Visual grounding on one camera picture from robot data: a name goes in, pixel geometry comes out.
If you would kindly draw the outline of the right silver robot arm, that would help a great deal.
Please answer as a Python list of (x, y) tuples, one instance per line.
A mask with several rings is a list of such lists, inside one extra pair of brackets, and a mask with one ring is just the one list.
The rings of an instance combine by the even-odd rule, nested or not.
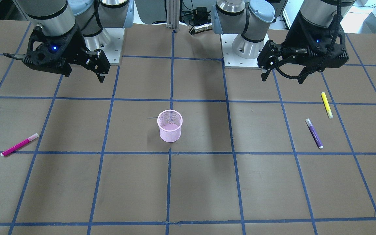
[(34, 24), (27, 52), (4, 53), (27, 67), (66, 77), (72, 64), (92, 71), (103, 82), (113, 63), (116, 31), (132, 27), (133, 0), (18, 0), (18, 6)]

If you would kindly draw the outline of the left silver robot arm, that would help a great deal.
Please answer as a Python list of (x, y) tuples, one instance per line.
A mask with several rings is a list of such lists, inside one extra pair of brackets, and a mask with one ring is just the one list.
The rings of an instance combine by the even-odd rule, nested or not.
[(276, 70), (299, 84), (312, 73), (340, 68), (349, 61), (345, 32), (340, 25), (353, 0), (305, 0), (285, 40), (266, 40), (275, 8), (265, 0), (218, 0), (211, 21), (216, 34), (236, 34), (235, 54), (256, 59), (262, 81)]

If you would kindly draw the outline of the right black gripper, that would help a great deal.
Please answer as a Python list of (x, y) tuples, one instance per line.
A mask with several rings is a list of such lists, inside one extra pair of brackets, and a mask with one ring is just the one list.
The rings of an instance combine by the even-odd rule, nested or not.
[(77, 24), (60, 36), (47, 36), (43, 25), (34, 27), (22, 62), (37, 71), (69, 76), (70, 64), (81, 65), (96, 74), (100, 83), (104, 82), (111, 64), (102, 49), (88, 51), (81, 30)]

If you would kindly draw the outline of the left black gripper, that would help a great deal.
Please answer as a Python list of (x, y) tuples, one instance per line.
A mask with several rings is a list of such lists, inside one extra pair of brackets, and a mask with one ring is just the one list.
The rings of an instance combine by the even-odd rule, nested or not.
[(289, 29), (283, 43), (280, 45), (268, 40), (257, 58), (258, 67), (262, 70), (261, 80), (265, 82), (270, 72), (276, 68), (284, 77), (287, 75), (280, 69), (287, 63), (304, 66), (298, 75), (298, 83), (302, 84), (305, 79), (314, 72), (322, 72), (325, 68), (339, 68), (349, 61), (349, 53), (346, 49), (346, 39), (343, 28), (340, 25), (342, 16), (334, 16), (333, 22), (327, 27), (316, 26), (298, 14)]

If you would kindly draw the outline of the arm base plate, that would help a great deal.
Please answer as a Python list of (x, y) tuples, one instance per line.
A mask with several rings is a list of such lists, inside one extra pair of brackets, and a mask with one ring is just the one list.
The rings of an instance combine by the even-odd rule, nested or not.
[(102, 49), (111, 65), (119, 65), (124, 42), (124, 28), (103, 28), (95, 36), (84, 36), (90, 51)]
[(225, 67), (262, 70), (257, 58), (268, 40), (267, 34), (262, 41), (257, 43), (245, 40), (240, 34), (222, 34), (221, 49)]

